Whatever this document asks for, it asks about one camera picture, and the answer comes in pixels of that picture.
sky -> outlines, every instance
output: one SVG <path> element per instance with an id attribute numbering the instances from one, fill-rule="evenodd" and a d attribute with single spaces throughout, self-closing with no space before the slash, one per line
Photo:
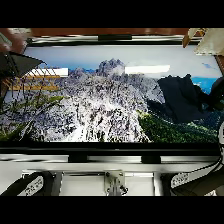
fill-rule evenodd
<path id="1" fill-rule="evenodd" d="M 125 66 L 169 65 L 167 72 L 148 74 L 149 77 L 161 78 L 168 75 L 184 77 L 219 78 L 222 76 L 213 56 L 194 54 L 196 46 L 66 46 L 27 48 L 25 55 L 41 59 L 48 66 L 75 69 L 97 69 L 104 60 L 120 59 Z"/>

display panel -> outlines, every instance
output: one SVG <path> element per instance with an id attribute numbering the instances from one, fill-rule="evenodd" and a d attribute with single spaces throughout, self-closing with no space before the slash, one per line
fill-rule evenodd
<path id="1" fill-rule="evenodd" d="M 9 90 L 1 140 L 216 143 L 224 113 L 201 103 L 201 96 L 210 94 L 222 74 L 213 56 L 196 56 L 193 49 L 29 47 L 25 55 L 60 75 L 54 80 L 58 88 Z"/>

person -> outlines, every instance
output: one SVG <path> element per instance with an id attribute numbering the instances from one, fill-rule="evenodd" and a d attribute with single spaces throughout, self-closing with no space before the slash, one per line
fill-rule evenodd
<path id="1" fill-rule="evenodd" d="M 13 51 L 15 53 L 21 54 L 26 46 L 24 37 L 20 33 L 12 33 L 9 28 L 0 28 L 0 33 L 2 33 L 8 40 L 12 42 L 12 45 L 0 42 L 0 52 Z"/>

television screen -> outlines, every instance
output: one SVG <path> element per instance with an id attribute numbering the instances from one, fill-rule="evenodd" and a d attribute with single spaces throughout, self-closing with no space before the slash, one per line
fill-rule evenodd
<path id="1" fill-rule="evenodd" d="M 224 112 L 206 97 L 222 73 L 194 48 L 28 47 L 46 64 L 8 90 L 0 140 L 217 143 Z"/>

metal bracket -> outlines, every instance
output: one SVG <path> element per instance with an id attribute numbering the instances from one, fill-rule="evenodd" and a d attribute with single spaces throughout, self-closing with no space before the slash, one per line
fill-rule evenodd
<path id="1" fill-rule="evenodd" d="M 122 196 L 128 191 L 125 187 L 125 173 L 122 170 L 105 171 L 104 190 L 107 196 Z"/>

